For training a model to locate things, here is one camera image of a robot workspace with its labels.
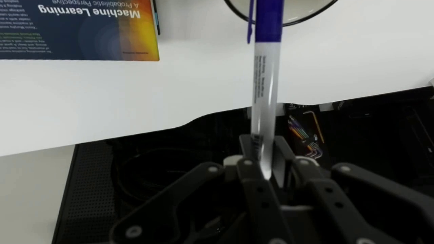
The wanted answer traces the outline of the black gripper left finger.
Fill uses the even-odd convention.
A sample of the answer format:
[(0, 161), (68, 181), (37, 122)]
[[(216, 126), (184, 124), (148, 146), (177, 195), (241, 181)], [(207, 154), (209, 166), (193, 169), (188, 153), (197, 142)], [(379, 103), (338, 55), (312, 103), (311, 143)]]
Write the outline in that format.
[(293, 244), (260, 166), (262, 143), (246, 134), (235, 164), (199, 164), (117, 221), (110, 244)]

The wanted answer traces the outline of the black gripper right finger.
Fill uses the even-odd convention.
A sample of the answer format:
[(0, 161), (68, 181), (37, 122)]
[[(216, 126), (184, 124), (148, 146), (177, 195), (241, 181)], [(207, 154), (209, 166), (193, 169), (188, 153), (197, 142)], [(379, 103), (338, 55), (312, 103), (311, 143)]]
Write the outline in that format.
[(274, 142), (293, 244), (434, 244), (434, 198), (349, 162), (330, 169)]

